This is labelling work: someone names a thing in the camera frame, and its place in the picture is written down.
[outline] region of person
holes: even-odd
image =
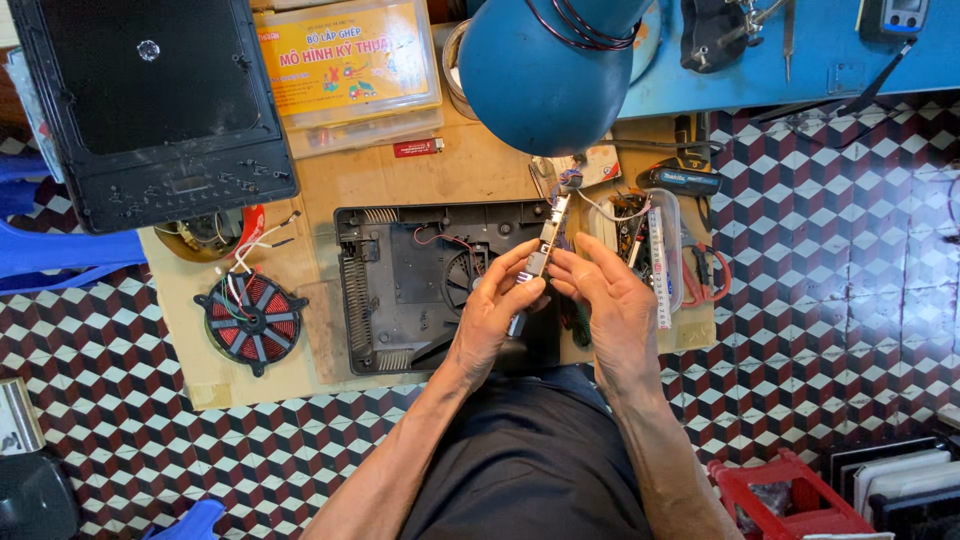
[[[591,261],[555,250],[547,272],[590,311],[612,415],[563,368],[489,377],[545,287],[515,286],[531,240],[492,263],[440,368],[301,538],[743,538],[660,389],[656,296],[599,240],[575,242]]]

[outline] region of black shirt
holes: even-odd
[[[440,441],[399,538],[652,538],[616,423],[538,380],[489,381]]]

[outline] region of blue lamp shade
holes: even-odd
[[[584,42],[554,0],[530,1],[551,28]],[[592,28],[614,37],[628,37],[652,2],[569,0]],[[557,4],[564,8],[564,0]],[[544,28],[525,0],[488,0],[471,19],[457,62],[470,106],[494,135],[522,152],[558,157],[586,150],[613,125],[633,49],[575,47]]]

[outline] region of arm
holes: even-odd
[[[576,241],[593,262],[555,251],[548,271],[560,293],[590,309],[597,384],[627,445],[654,535],[742,540],[660,389],[657,297],[596,238],[578,233]]]
[[[304,540],[393,538],[400,532],[440,438],[467,396],[487,378],[515,314],[546,283],[514,287],[539,243],[526,242],[495,260],[467,299],[460,327],[440,368],[403,418],[353,471],[303,532]]]

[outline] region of hand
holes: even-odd
[[[533,239],[494,259],[483,280],[467,297],[460,327],[444,364],[453,362],[463,371],[471,392],[490,374],[514,315],[540,298],[546,287],[543,278],[515,286],[516,275],[539,245]]]
[[[577,233],[576,244],[593,262],[554,250],[547,272],[557,291],[590,310],[597,384],[608,399],[642,387],[660,394],[657,296],[600,240]]]

